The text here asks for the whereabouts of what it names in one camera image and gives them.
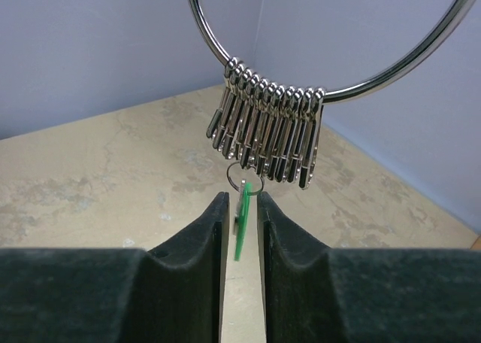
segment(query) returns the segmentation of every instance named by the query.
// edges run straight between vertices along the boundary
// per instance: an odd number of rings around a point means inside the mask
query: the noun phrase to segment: stained beige floor
[[[0,247],[148,249],[171,237],[219,191],[234,193],[228,162],[204,135],[221,94],[212,87],[0,141]],[[309,190],[266,190],[326,244],[470,247],[476,240],[332,131],[323,129],[319,151]],[[228,342],[265,341],[255,220],[253,209],[242,259],[228,263]]]

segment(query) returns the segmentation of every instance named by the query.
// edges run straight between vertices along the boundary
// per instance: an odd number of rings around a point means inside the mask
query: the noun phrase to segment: green tag
[[[242,190],[241,203],[239,209],[239,216],[237,217],[237,240],[235,242],[235,255],[234,260],[236,262],[241,258],[242,245],[244,244],[244,236],[246,235],[247,218],[249,216],[249,203],[250,195],[252,191],[252,184],[247,183]]]

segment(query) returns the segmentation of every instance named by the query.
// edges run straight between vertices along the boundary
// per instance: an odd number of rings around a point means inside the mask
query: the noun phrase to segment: small metal ring
[[[241,162],[239,162],[239,161],[233,162],[231,165],[228,166],[227,171],[225,172],[226,175],[227,175],[228,183],[231,184],[231,186],[234,189],[236,189],[238,192],[241,191],[240,187],[232,180],[231,176],[228,173],[231,171],[232,166],[240,164],[240,163]],[[247,193],[248,196],[256,196],[256,195],[262,193],[262,191],[264,190],[264,178],[262,176],[258,176],[258,178],[261,181],[261,188],[257,191]]]

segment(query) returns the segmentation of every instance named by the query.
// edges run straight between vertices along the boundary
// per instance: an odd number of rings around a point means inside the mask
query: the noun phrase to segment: beige surface
[[[0,247],[151,248],[172,236],[219,191],[233,193],[228,162],[204,134],[221,94],[213,87],[0,141]],[[319,150],[309,190],[268,184],[267,191],[326,244],[470,247],[476,240],[333,132],[324,129]],[[228,342],[264,341],[255,218],[253,209],[242,260],[228,263]]]

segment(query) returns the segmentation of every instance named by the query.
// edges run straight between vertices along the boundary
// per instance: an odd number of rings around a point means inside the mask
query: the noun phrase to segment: green strip
[[[234,260],[236,262],[241,258],[242,245],[244,244],[244,236],[246,235],[247,228],[247,218],[249,216],[249,203],[250,195],[252,191],[252,184],[247,183],[244,188],[244,194],[242,195],[242,207],[240,208],[238,221],[238,231],[237,231],[237,241],[235,243],[235,256]]]

